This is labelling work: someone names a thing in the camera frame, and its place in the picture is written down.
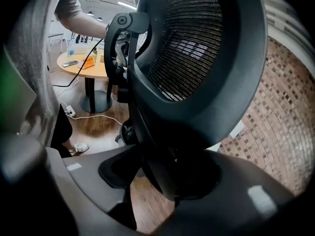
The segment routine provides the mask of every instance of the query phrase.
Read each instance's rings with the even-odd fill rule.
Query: power strip
[[[70,105],[67,106],[67,110],[68,110],[68,115],[70,115],[71,117],[75,117],[75,111]]]

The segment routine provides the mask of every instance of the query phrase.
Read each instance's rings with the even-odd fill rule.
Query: shoe
[[[74,144],[73,147],[75,149],[74,152],[70,152],[72,156],[86,152],[90,148],[88,144]]]

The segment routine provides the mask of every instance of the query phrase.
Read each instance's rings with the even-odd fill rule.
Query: ceiling light
[[[123,5],[123,6],[126,6],[126,7],[129,7],[129,8],[134,9],[134,10],[137,10],[136,7],[133,7],[133,6],[131,6],[131,5],[129,5],[129,4],[126,4],[126,3],[123,3],[123,2],[118,2],[118,4]]]

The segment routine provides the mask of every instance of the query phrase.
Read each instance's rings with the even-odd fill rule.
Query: black pants
[[[62,106],[60,105],[57,122],[54,129],[54,134],[51,140],[50,147],[58,150],[62,158],[71,157],[71,154],[68,151],[68,149],[65,146],[63,146],[63,143],[69,140],[71,135],[72,126],[67,116],[65,115]]]

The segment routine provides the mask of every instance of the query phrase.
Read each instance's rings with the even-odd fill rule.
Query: round table base
[[[108,110],[112,104],[113,100],[112,97],[109,101],[106,99],[107,93],[104,91],[95,90],[94,91],[94,97],[95,97],[95,112],[91,111],[90,108],[90,99],[87,96],[84,96],[81,99],[81,108],[88,113],[101,113]]]

